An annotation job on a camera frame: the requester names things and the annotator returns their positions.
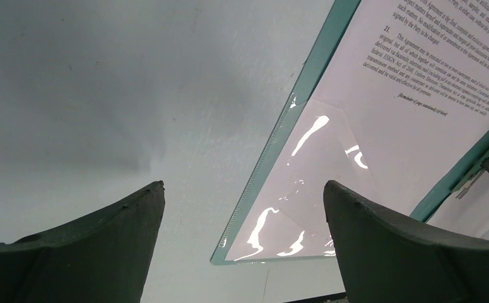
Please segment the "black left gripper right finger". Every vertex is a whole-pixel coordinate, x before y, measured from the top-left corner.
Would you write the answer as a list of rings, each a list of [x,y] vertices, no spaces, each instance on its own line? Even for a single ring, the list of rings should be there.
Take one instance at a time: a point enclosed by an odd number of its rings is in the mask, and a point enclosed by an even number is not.
[[[324,209],[350,302],[489,302],[489,241],[379,205],[336,181]]]

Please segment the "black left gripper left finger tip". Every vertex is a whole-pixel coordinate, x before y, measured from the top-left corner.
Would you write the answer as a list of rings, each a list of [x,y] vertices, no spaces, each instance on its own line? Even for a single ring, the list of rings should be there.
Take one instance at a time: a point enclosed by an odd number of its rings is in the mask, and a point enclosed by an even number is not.
[[[155,181],[73,221],[0,243],[0,302],[139,302],[165,209]]]

